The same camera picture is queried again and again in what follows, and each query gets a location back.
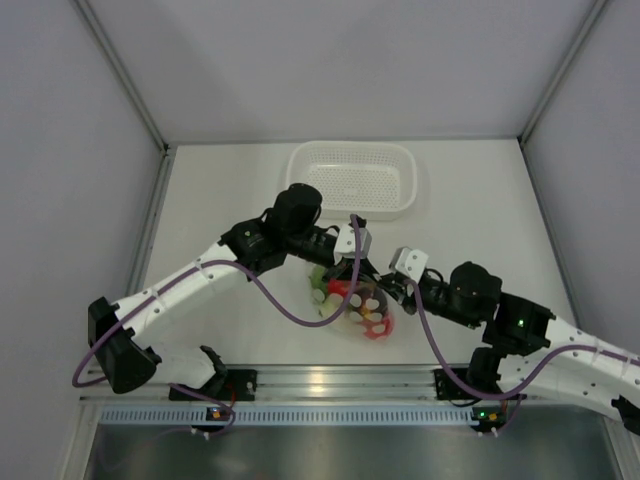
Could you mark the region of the clear zip top bag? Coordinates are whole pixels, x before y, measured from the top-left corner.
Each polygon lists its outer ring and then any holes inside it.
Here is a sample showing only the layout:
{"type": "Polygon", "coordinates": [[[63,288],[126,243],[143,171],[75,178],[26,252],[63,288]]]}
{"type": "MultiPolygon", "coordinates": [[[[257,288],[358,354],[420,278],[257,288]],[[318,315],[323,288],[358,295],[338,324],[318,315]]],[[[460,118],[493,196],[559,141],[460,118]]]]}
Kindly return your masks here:
{"type": "MultiPolygon", "coordinates": [[[[342,305],[339,298],[329,297],[327,286],[325,289],[313,289],[309,280],[309,273],[314,265],[307,265],[307,278],[311,291],[311,301],[322,320],[333,315],[342,305]]],[[[351,280],[348,274],[345,279],[351,280]]],[[[386,294],[373,282],[359,280],[353,295],[349,299],[349,305],[340,317],[330,325],[336,332],[344,337],[361,342],[383,342],[393,333],[395,318],[389,307],[386,294]]]]}

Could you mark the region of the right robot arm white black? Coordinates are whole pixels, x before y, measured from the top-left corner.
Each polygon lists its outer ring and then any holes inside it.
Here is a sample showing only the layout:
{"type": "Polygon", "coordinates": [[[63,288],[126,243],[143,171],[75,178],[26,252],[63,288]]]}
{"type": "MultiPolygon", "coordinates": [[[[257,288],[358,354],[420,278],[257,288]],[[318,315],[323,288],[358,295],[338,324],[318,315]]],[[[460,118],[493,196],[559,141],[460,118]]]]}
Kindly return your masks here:
{"type": "Polygon", "coordinates": [[[445,375],[482,400],[522,395],[572,403],[639,432],[639,357],[566,322],[550,309],[502,290],[500,278],[467,261],[444,278],[432,269],[393,267],[379,287],[419,316],[445,375]],[[482,329],[459,376],[446,362],[429,324],[435,315],[482,329]]]}

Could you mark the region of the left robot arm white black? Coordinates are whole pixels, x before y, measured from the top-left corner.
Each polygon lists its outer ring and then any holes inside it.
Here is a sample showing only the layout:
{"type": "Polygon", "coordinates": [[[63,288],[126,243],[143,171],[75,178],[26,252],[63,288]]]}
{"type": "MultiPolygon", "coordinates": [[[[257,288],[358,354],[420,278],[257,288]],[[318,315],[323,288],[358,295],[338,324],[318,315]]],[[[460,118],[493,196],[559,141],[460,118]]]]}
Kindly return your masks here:
{"type": "Polygon", "coordinates": [[[326,269],[351,275],[353,294],[371,238],[365,219],[351,215],[336,234],[317,226],[322,196],[314,187],[296,183],[280,192],[260,216],[235,224],[203,254],[155,285],[110,302],[104,297],[88,307],[89,358],[96,359],[102,381],[116,394],[125,394],[151,380],[176,390],[192,390],[204,399],[219,397],[226,386],[226,369],[207,346],[194,349],[163,341],[171,327],[193,311],[246,283],[254,284],[285,317],[305,327],[303,320],[280,304],[260,281],[261,274],[281,267],[295,256],[326,269]]]}

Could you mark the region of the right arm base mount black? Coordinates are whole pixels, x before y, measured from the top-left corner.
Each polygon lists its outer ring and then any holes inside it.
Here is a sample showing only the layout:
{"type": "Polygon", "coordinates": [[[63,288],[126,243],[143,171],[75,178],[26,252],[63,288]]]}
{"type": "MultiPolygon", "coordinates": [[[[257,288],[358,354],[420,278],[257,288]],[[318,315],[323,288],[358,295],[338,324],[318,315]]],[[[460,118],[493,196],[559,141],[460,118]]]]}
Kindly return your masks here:
{"type": "MultiPolygon", "coordinates": [[[[495,393],[496,387],[492,385],[487,379],[482,378],[476,373],[470,373],[467,367],[453,368],[455,375],[462,380],[466,385],[472,387],[475,390],[485,393],[495,393]]],[[[450,401],[456,404],[465,404],[477,401],[478,398],[469,394],[465,390],[461,389],[442,369],[435,369],[433,371],[436,398],[438,400],[450,401]]]]}

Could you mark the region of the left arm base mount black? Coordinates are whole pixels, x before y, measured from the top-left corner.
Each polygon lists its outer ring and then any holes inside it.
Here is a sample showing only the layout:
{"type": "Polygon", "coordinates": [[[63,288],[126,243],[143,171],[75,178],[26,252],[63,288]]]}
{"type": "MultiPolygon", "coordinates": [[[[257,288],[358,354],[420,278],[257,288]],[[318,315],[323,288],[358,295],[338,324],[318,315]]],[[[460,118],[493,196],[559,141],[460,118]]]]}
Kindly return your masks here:
{"type": "Polygon", "coordinates": [[[222,402],[254,401],[256,387],[256,370],[231,368],[217,372],[195,392],[222,402]]]}

